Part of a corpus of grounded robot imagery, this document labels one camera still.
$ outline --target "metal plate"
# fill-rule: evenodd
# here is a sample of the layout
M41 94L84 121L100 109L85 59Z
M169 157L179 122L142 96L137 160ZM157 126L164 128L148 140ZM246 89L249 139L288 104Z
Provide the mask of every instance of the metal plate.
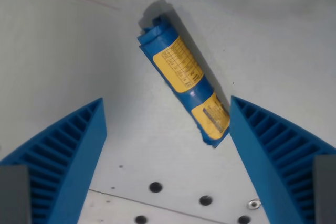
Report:
M206 146L138 48L138 21L155 1L1 0L0 158L104 97L109 136L92 189L226 223L247 212L266 224L262 210L246 208L257 195L231 139ZM227 98L242 97L336 144L333 0L166 2ZM153 181L162 192L148 191ZM213 203L200 206L202 195Z
M145 216L147 224L212 224L215 222L139 202L89 191L78 224L132 224Z

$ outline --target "metal screw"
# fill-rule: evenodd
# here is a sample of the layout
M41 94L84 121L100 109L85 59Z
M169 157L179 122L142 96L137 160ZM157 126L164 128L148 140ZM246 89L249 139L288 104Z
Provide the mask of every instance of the metal screw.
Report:
M247 203L247 208L250 210L256 210L261 207L260 199L253 199L249 203Z

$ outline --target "wrapped roll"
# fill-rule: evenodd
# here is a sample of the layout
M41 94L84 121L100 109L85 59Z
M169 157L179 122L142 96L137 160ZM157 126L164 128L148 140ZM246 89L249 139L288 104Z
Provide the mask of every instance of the wrapped roll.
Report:
M229 132L230 117L201 66L167 20L158 17L143 30L140 48L193 117L203 141L216 147Z

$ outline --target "red pen mark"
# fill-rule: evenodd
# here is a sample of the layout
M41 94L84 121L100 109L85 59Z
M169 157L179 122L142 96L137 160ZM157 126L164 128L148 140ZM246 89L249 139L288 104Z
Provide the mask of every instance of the red pen mark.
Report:
M101 6L110 8L110 9L112 9L112 10L120 10L120 8L118 8L118 7L115 7L115 6L113 6L113 5L106 4L106 3L101 2L101 1L99 1L99 0L86 0L86 1L93 2L93 3L95 3L95 4L98 4L98 5L101 5Z

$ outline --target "black hole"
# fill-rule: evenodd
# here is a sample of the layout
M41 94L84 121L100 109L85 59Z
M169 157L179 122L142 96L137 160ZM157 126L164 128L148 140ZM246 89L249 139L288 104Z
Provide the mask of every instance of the black hole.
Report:
M144 215L139 215L139 216L136 216L134 222L136 224L146 224L147 223L147 218Z
M240 216L238 219L239 224L249 224L251 222L251 218L247 215Z
M208 195L205 195L205 196L202 196L200 199L199 199L199 203L202 205L202 206L208 206L212 203L212 197L208 196Z
M159 193L162 190L162 185L159 182L153 182L149 185L149 190L152 193Z

